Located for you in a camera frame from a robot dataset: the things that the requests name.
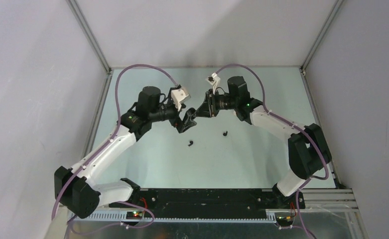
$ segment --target white table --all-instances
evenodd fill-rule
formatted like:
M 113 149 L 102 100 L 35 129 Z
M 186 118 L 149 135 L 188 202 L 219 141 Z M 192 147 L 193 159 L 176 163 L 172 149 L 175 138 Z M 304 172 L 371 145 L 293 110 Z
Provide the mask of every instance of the white table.
M 211 88 L 205 78 L 218 68 L 165 69 L 185 86 L 191 99 L 187 108 L 198 108 Z M 254 67 L 266 90 L 266 105 L 274 113 L 309 125 L 315 122 L 298 68 Z M 121 70 L 114 70 L 94 146 L 113 130 L 117 121 L 115 83 Z M 251 96 L 262 99 L 254 76 L 242 68 L 219 73 L 227 91 L 227 79 L 244 76 Z M 153 69 L 132 69 L 123 74 L 119 87 L 121 113 L 137 101 L 145 86 L 156 86 L 165 94 L 171 81 Z M 168 121 L 156 122 L 140 141 L 125 151 L 102 175 L 101 183 L 127 177 L 146 188 L 271 188 L 288 171 L 288 147 L 262 128 L 241 122 L 232 111 L 216 118 L 196 118 L 197 126 L 178 134 Z M 194 144 L 188 147 L 189 140 Z M 324 175 L 323 170 L 317 175 Z M 331 177 L 313 179 L 307 188 L 335 188 Z

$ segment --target robotic arm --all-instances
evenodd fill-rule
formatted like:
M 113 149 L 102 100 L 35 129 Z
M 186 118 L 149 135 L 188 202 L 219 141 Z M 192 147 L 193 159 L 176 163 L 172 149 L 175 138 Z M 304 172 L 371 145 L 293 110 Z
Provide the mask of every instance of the robotic arm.
M 113 131 L 106 141 L 108 146 L 102 149 L 89 164 L 84 165 L 99 148 L 90 152 L 86 157 L 74 164 L 70 169 L 63 166 L 55 171 L 55 197 L 80 168 L 81 170 L 67 187 L 60 202 L 80 218 L 88 217 L 98 206 L 107 205 L 117 201 L 127 201 L 133 188 L 125 181 L 108 184 L 99 184 L 98 180 L 105 169 L 125 150 L 140 140 L 147 133 L 153 122 L 169 120 L 171 125 L 182 131 L 182 120 L 179 113 L 185 108 L 184 101 L 190 95 L 182 87 L 171 88 L 168 96 L 160 102 L 162 94 L 156 87 L 144 87 L 138 95 L 138 101 L 121 116 L 116 135 L 111 138 Z
M 272 189 L 278 198 L 284 200 L 292 196 L 310 176 L 322 169 L 322 162 L 307 138 L 299 130 L 265 112 L 262 102 L 250 97 L 243 77 L 229 78 L 229 93 L 222 95 L 216 91 L 220 78 L 215 73 L 206 81 L 213 86 L 212 89 L 206 92 L 205 100 L 197 110 L 191 108 L 187 111 L 185 122 L 195 125 L 196 117 L 211 118 L 216 117 L 220 110 L 234 110 L 240 121 L 262 127 L 285 142 L 288 145 L 290 170 Z M 332 156 L 322 129 L 314 123 L 309 126 L 298 123 L 296 125 L 311 136 L 322 152 L 326 163 L 329 163 Z

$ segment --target white connector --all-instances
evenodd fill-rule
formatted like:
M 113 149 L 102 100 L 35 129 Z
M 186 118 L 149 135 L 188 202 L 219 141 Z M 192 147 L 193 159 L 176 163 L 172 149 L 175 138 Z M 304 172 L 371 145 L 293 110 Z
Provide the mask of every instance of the white connector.
M 171 91 L 171 98 L 174 101 L 174 104 L 175 104 L 175 107 L 177 108 L 177 110 L 180 111 L 182 104 L 186 100 L 190 99 L 191 96 L 188 93 L 188 91 L 185 89 L 185 87 L 181 87 L 180 89 Z
M 219 87 L 219 83 L 221 82 L 221 78 L 214 72 L 206 81 L 212 85 L 213 94 L 215 94 L 216 89 Z

